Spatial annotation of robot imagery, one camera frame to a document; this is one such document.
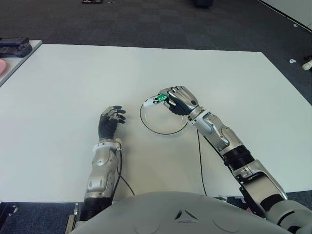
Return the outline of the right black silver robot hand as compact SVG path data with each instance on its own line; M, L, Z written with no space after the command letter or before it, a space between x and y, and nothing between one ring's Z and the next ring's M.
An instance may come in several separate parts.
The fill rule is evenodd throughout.
M198 106L196 97L184 86L165 88L159 94L166 96L164 105L179 116L188 116Z

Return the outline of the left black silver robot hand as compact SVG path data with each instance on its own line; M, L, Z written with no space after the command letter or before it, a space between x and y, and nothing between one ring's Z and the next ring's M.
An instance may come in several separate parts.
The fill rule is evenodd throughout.
M118 124L124 124L126 118L122 106L114 105L106 108L100 115L98 123L98 137L100 141L114 139Z

